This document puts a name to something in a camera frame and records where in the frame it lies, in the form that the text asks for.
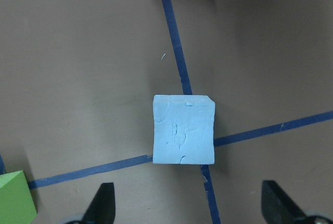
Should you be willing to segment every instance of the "green cube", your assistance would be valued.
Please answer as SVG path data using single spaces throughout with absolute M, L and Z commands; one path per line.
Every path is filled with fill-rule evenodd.
M 30 224 L 36 215 L 23 171 L 0 175 L 0 224 Z

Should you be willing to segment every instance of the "blue tape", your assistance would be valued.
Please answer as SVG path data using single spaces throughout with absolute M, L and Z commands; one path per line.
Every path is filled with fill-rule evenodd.
M 64 181 L 75 180 L 75 179 L 79 179 L 79 178 L 94 175 L 94 174 L 105 173 L 105 172 L 109 172 L 109 171 L 113 171 L 113 170 L 117 170 L 117 169 L 127 168 L 127 167 L 144 164 L 144 163 L 150 163 L 150 162 L 152 162 L 152 155 L 150 155 L 150 156 L 142 155 L 142 156 L 137 156 L 137 157 L 133 157 L 130 159 L 126 159 L 126 160 L 117 161 L 114 163 L 107 163 L 107 164 L 99 165 L 96 167 L 85 168 L 85 169 L 77 170 L 74 172 L 69 172 L 69 173 L 65 173 L 65 174 L 61 174 L 61 175 L 57 175 L 57 176 L 51 176 L 51 177 L 47 177 L 44 179 L 30 181 L 30 182 L 28 182 L 28 185 L 29 185 L 29 189 L 32 190 L 32 189 L 37 189 L 37 188 L 61 183 Z
M 289 121 L 289 122 L 285 122 L 285 123 L 281 123 L 281 124 L 276 124 L 276 125 L 272 125 L 272 126 L 259 128 L 259 129 L 254 129 L 254 130 L 250 130 L 250 131 L 246 131 L 243 133 L 238 133 L 238 134 L 234 134 L 234 135 L 230 135 L 230 136 L 226 136 L 226 137 L 216 138 L 216 139 L 214 139 L 214 146 L 218 147 L 218 146 L 222 146 L 222 145 L 226 145 L 226 144 L 231 144 L 234 142 L 240 142 L 240 141 L 244 141 L 244 140 L 248 140 L 248 139 L 252 139 L 252 138 L 256 138 L 256 137 L 262 137 L 265 135 L 270 135 L 270 134 L 274 134 L 274 133 L 278 133 L 278 132 L 282 132 L 282 131 L 287 131 L 290 129 L 296 129 L 299 127 L 303 127 L 303 126 L 311 125 L 311 124 L 315 124 L 315 123 L 320 123 L 320 122 L 327 121 L 327 120 L 333 120 L 333 111 L 329 111 L 329 112 L 325 112 L 325 113 L 321 113 L 321 114 L 317 114 L 317 115 L 313 115 L 313 116 L 308 116 L 308 117 L 300 118 L 297 120 L 293 120 L 293 121 Z
M 5 163 L 2 160 L 2 157 L 0 155 L 0 175 L 3 175 L 6 173 L 6 167 L 5 167 Z
M 173 12 L 171 0 L 162 0 L 166 22 L 168 24 L 173 51 L 175 53 L 179 76 L 181 77 L 183 93 L 192 95 L 191 84 L 187 73 L 185 58 L 183 54 L 181 39 L 178 33 L 175 14 Z
M 178 33 L 177 23 L 175 14 L 173 12 L 171 0 L 162 0 L 166 22 L 168 24 L 169 33 L 171 37 L 171 42 L 173 46 L 173 51 L 175 53 L 176 63 L 178 67 L 178 72 L 181 77 L 183 93 L 185 95 L 192 95 L 191 84 L 189 81 L 185 58 L 183 54 L 181 39 Z M 204 189 L 206 190 L 208 205 L 210 214 L 212 217 L 213 224 L 220 224 L 219 210 L 217 208 L 215 194 L 213 189 L 213 183 L 210 177 L 209 166 L 201 166 L 201 174 L 205 178 Z

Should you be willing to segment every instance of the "light blue foam block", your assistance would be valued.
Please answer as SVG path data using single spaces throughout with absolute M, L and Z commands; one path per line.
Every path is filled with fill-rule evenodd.
M 202 95 L 155 95 L 153 163 L 213 164 L 215 103 Z

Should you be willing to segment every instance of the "gray surface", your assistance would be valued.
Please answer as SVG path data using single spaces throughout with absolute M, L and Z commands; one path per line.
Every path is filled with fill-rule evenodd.
M 173 0 L 215 137 L 332 110 L 333 0 Z M 29 180 L 152 153 L 152 98 L 181 94 L 160 0 L 2 0 L 0 140 Z M 215 149 L 224 223 L 264 223 L 262 179 L 333 216 L 332 121 Z M 33 222 L 116 183 L 116 223 L 210 223 L 198 166 L 145 164 L 33 190 Z

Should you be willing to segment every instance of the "cube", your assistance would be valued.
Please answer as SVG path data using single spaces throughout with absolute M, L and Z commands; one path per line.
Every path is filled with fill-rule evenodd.
M 215 103 L 203 95 L 155 95 L 153 163 L 213 164 Z
M 30 224 L 36 215 L 23 171 L 0 175 L 0 224 Z

